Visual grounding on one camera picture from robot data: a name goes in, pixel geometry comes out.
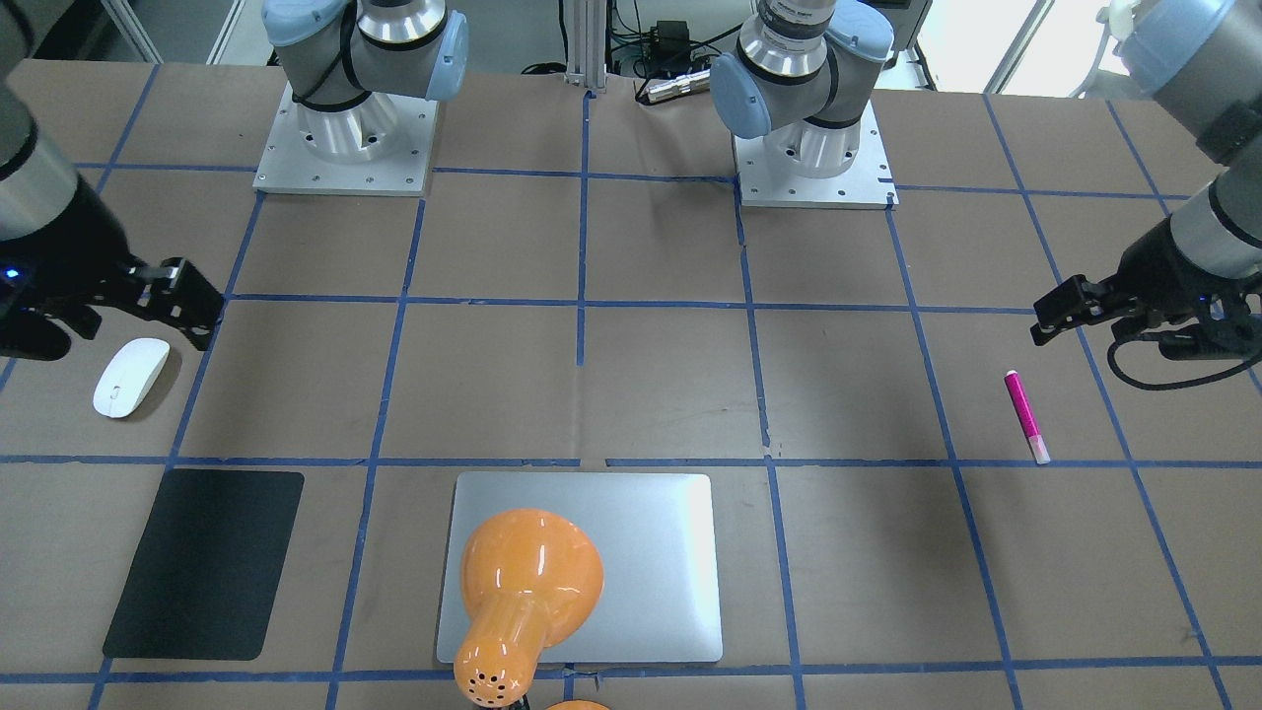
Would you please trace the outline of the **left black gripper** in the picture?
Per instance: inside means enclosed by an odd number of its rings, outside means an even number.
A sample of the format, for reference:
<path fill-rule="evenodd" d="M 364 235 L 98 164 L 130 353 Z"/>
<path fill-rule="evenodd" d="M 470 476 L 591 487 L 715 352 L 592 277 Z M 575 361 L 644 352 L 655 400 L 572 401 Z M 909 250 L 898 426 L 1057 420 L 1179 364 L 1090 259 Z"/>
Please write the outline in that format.
<path fill-rule="evenodd" d="M 1230 275 L 1222 275 L 1195 264 L 1177 246 L 1171 222 L 1159 222 L 1123 252 L 1111 277 L 1100 282 L 1068 277 L 1035 301 L 1034 346 L 1046 346 L 1060 333 L 1088 324 L 1114 324 L 1136 303 L 1172 319 L 1193 311 L 1199 298 L 1212 298 L 1214 314 L 1220 318 L 1227 298 L 1242 296 L 1247 301 L 1259 295 L 1258 262 L 1229 270 Z"/>

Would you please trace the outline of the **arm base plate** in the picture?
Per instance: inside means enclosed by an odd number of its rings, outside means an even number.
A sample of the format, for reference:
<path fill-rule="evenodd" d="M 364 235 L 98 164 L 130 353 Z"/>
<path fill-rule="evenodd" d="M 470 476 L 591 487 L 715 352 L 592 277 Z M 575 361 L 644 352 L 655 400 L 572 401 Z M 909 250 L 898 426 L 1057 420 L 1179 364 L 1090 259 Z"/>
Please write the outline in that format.
<path fill-rule="evenodd" d="M 269 194 L 423 197 L 439 101 L 374 93 L 321 112 L 284 90 L 252 188 Z"/>
<path fill-rule="evenodd" d="M 848 127 L 799 121 L 732 144 L 743 206 L 887 211 L 900 203 L 872 103 Z"/>

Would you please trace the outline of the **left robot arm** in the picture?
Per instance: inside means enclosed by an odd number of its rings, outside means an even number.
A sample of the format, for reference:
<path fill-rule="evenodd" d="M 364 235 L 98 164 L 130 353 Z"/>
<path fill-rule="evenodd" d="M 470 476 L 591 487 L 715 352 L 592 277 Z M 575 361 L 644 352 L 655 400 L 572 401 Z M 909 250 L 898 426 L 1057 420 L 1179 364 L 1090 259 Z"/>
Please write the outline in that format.
<path fill-rule="evenodd" d="M 712 64 L 745 206 L 904 202 L 959 246 L 1040 206 L 1066 255 L 1017 288 L 1044 346 L 1109 323 L 1169 359 L 1259 351 L 1259 4 L 1109 1 L 1121 77 L 1068 100 L 883 93 L 896 3 L 762 1 Z"/>

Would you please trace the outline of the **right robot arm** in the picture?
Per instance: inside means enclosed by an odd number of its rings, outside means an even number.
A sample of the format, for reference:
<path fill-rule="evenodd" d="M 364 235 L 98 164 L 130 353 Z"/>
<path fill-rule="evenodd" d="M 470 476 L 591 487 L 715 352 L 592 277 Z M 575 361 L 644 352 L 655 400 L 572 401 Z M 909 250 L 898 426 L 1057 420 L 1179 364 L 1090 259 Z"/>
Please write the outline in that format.
<path fill-rule="evenodd" d="M 437 103 L 454 100 L 467 18 L 445 1 L 266 1 L 286 74 L 255 185 L 268 193 L 424 190 Z M 150 265 L 90 182 L 3 90 L 3 356 L 56 361 L 98 309 L 172 327 L 206 351 L 225 298 L 196 265 Z"/>

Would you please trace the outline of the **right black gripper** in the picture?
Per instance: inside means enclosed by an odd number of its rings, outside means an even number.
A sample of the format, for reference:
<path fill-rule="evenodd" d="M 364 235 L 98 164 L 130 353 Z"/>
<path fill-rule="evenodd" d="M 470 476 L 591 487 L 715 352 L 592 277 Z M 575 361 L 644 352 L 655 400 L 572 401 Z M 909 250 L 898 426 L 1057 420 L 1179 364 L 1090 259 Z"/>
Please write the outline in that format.
<path fill-rule="evenodd" d="M 3 252 L 3 318 L 37 311 L 63 320 L 86 340 L 98 332 L 91 306 L 111 306 L 180 332 L 196 351 L 212 343 L 225 298 L 188 259 L 150 265 L 122 257 Z"/>

